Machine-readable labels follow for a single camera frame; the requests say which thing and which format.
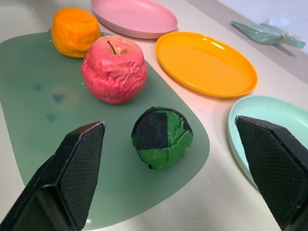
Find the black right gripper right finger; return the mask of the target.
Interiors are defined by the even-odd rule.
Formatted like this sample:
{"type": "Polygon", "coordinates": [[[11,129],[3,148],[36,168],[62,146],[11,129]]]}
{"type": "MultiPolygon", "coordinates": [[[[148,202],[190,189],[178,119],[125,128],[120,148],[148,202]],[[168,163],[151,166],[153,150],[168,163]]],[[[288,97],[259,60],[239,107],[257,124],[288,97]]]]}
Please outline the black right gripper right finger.
{"type": "Polygon", "coordinates": [[[308,229],[308,150],[286,128],[247,116],[235,125],[252,178],[282,231],[308,229]]]}

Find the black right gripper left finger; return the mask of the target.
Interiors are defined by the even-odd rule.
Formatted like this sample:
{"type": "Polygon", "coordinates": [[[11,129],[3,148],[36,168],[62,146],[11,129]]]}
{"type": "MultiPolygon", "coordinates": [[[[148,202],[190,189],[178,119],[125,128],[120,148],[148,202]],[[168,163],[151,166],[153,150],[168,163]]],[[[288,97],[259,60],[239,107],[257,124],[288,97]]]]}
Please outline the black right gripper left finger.
{"type": "Polygon", "coordinates": [[[35,172],[0,224],[2,231],[80,231],[98,182],[105,123],[68,133],[35,172]]]}

